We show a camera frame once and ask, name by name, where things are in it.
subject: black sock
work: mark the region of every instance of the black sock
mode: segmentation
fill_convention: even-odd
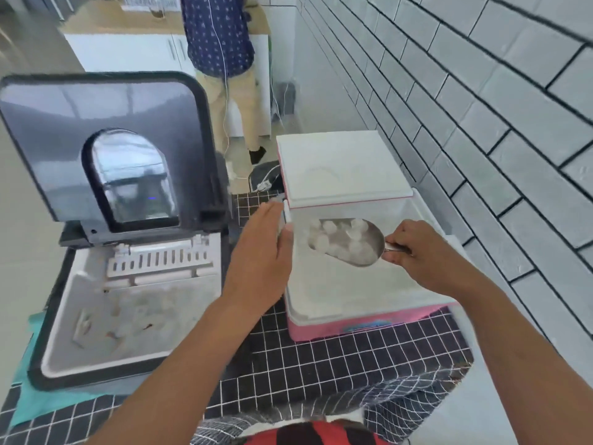
[[[263,155],[266,154],[266,149],[262,146],[257,151],[249,151],[249,157],[251,158],[251,164],[256,165],[259,164],[263,158]]]

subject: navy blue shirt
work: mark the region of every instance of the navy blue shirt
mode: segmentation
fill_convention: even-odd
[[[193,66],[218,78],[225,76],[225,67],[227,78],[245,73],[253,64],[254,51],[243,0],[181,1],[187,55]]]

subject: person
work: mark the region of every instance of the person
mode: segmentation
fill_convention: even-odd
[[[288,283],[293,238],[290,225],[278,236],[281,212],[281,203],[270,202],[253,214],[231,256],[222,296],[88,445],[189,443],[226,363]],[[593,389],[496,284],[423,221],[404,220],[387,241],[409,247],[411,255],[387,252],[383,259],[463,306],[520,445],[590,443]],[[340,433],[344,426],[317,423],[307,439],[278,430],[273,440],[274,432],[265,431],[249,443],[322,443],[318,426],[332,443],[349,442]]]
[[[251,164],[258,164],[266,150],[259,145],[261,104],[244,0],[181,0],[181,4],[187,56],[208,97],[215,148],[224,155],[229,143],[224,124],[229,97],[241,112]]]

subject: black checkered tablecloth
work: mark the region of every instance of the black checkered tablecloth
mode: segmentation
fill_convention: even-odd
[[[240,226],[275,193],[233,196]],[[223,379],[193,444],[228,443],[258,422],[318,418],[366,406],[366,425],[399,443],[463,378],[473,356],[447,308],[414,323],[294,343],[283,301],[251,331],[250,362]],[[125,399],[102,396],[40,416],[8,431],[20,387],[0,413],[0,445],[63,445],[93,434]]]

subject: khaki trousers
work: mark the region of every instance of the khaki trousers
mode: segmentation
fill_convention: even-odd
[[[224,130],[224,119],[226,109],[226,88],[222,78],[214,78],[201,72],[196,72],[196,79],[206,91],[208,104],[210,105],[210,118],[212,122],[212,134],[214,135],[214,146],[220,153],[225,153],[228,144],[227,135]],[[260,124],[260,96],[256,87],[256,75],[254,66],[238,76],[226,80],[229,99],[235,100],[241,112],[241,123],[243,125],[243,136],[245,145],[249,151],[257,151],[260,148],[258,128]]]

